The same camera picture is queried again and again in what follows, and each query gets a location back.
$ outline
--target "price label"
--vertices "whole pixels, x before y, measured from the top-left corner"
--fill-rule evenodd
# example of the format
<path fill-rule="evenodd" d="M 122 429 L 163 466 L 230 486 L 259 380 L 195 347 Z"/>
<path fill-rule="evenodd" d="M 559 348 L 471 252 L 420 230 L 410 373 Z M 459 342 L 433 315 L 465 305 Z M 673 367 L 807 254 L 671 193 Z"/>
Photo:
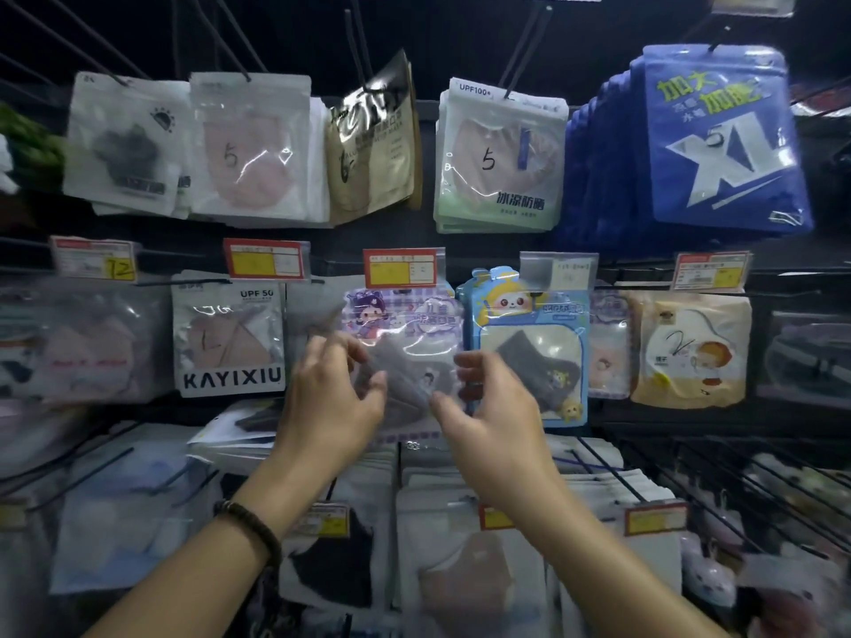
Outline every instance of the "price label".
<path fill-rule="evenodd" d="M 230 277 L 237 280 L 303 280 L 300 241 L 225 239 Z"/>
<path fill-rule="evenodd" d="M 136 281 L 132 241 L 50 237 L 56 272 L 63 277 L 92 280 Z"/>
<path fill-rule="evenodd" d="M 293 533 L 310 537 L 348 537 L 349 507 L 346 504 L 313 504 L 296 522 Z"/>
<path fill-rule="evenodd" d="M 367 288 L 437 286 L 436 248 L 386 248 L 363 251 Z"/>
<path fill-rule="evenodd" d="M 640 505 L 625 512 L 624 535 L 653 535 L 685 530 L 688 506 L 685 502 Z"/>
<path fill-rule="evenodd" d="M 504 531 L 506 528 L 514 528 L 514 522 L 501 510 L 479 504 L 479 527 L 483 531 Z"/>
<path fill-rule="evenodd" d="M 747 281 L 748 251 L 680 253 L 676 257 L 674 291 L 740 291 Z"/>

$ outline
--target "white package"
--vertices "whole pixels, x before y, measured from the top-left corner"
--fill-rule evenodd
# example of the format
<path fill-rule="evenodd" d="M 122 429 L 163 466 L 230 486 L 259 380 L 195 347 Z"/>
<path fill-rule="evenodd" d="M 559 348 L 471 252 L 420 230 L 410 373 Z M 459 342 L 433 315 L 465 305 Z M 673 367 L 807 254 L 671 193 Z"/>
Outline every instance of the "white package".
<path fill-rule="evenodd" d="M 397 497 L 406 638 L 548 638 L 544 558 L 520 531 L 482 530 L 468 488 Z"/>
<path fill-rule="evenodd" d="M 62 191 L 143 213 L 175 211 L 191 113 L 186 83 L 81 71 L 74 82 Z"/>
<path fill-rule="evenodd" d="M 509 231 L 550 230 L 561 214 L 562 98 L 512 93 L 452 78 L 439 126 L 440 186 L 435 219 L 456 230 L 487 224 Z"/>
<path fill-rule="evenodd" d="M 182 396 L 286 387 L 277 282 L 210 282 L 227 276 L 197 271 L 183 271 L 172 279 L 186 282 L 172 286 L 175 380 Z"/>
<path fill-rule="evenodd" d="M 193 213 L 307 219 L 311 79 L 193 73 Z"/>

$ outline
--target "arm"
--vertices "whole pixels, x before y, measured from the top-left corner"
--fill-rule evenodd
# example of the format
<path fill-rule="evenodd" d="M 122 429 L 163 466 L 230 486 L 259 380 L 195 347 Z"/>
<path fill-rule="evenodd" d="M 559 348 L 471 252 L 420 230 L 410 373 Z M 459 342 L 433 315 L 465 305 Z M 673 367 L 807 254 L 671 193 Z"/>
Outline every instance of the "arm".
<path fill-rule="evenodd" d="M 556 569 L 594 631 L 606 638 L 726 636 L 570 492 L 552 461 L 535 398 L 502 359 L 471 351 L 455 362 L 468 384 L 461 397 L 482 401 L 472 417 L 448 396 L 432 401 L 459 470 Z"/>
<path fill-rule="evenodd" d="M 293 372 L 271 456 L 233 500 L 283 537 L 325 486 L 355 461 L 384 416 L 386 376 L 358 399 L 353 338 L 314 337 Z M 221 515 L 125 595 L 86 638 L 219 638 L 269 555 L 260 539 Z"/>

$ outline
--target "kraft paper package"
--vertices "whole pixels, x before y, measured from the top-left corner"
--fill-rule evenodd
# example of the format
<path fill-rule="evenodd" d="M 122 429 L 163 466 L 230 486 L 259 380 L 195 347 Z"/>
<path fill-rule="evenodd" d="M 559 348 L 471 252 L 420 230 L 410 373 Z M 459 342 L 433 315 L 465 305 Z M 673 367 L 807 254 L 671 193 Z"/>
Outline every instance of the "kraft paper package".
<path fill-rule="evenodd" d="M 634 402 L 699 409 L 745 398 L 748 298 L 663 291 L 625 297 L 641 327 Z"/>
<path fill-rule="evenodd" d="M 306 219 L 311 79 L 193 73 L 193 213 Z"/>
<path fill-rule="evenodd" d="M 406 638 L 549 636 L 543 557 L 510 523 L 488 519 L 465 487 L 399 492 Z"/>
<path fill-rule="evenodd" d="M 404 51 L 331 109 L 325 133 L 334 225 L 422 201 L 420 122 Z"/>
<path fill-rule="evenodd" d="M 121 80 L 127 84 L 106 74 L 77 74 L 62 191 L 107 208 L 172 216 L 186 174 L 188 86 Z"/>
<path fill-rule="evenodd" d="M 284 390 L 278 282 L 230 282 L 227 276 L 186 270 L 172 280 L 180 282 L 171 290 L 175 381 L 182 396 Z"/>
<path fill-rule="evenodd" d="M 558 222 L 567 101 L 504 96 L 460 78 L 441 96 L 439 232 L 543 232 Z"/>
<path fill-rule="evenodd" d="M 167 287 L 56 276 L 35 287 L 41 332 L 29 396 L 57 405 L 146 403 L 173 388 Z"/>

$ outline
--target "cartoon boy illustration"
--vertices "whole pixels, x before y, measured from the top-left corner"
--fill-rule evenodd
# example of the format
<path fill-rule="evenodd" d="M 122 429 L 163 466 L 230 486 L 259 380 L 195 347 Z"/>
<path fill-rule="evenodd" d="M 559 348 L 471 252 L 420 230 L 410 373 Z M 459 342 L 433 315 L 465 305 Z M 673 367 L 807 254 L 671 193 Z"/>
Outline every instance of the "cartoon boy illustration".
<path fill-rule="evenodd" d="M 733 354 L 723 342 L 711 340 L 702 342 L 692 356 L 691 364 L 698 377 L 703 378 L 703 384 L 717 387 L 721 384 L 721 373 L 718 371 L 733 360 Z"/>

